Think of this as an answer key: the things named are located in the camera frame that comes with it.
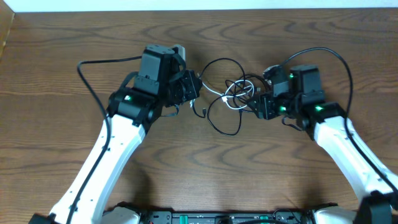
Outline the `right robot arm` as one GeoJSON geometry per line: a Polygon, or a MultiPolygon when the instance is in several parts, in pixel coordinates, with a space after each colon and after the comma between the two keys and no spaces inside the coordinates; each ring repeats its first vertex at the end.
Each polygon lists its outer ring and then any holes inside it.
{"type": "Polygon", "coordinates": [[[328,205],[310,211],[303,223],[393,223],[397,210],[397,175],[389,170],[356,132],[348,113],[336,102],[327,102],[316,65],[280,65],[263,73],[270,90],[256,93],[249,107],[259,119],[278,116],[296,121],[322,147],[346,177],[358,198],[358,211],[328,205]]]}

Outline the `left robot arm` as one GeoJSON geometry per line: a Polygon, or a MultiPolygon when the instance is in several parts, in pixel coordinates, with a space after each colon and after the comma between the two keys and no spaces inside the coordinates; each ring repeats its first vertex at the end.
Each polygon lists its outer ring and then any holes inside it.
{"type": "Polygon", "coordinates": [[[139,223],[138,212],[105,206],[124,166],[165,107],[178,108],[199,96],[202,82],[186,67],[185,48],[147,45],[131,72],[100,108],[104,121],[77,177],[48,215],[30,223],[139,223]]]}

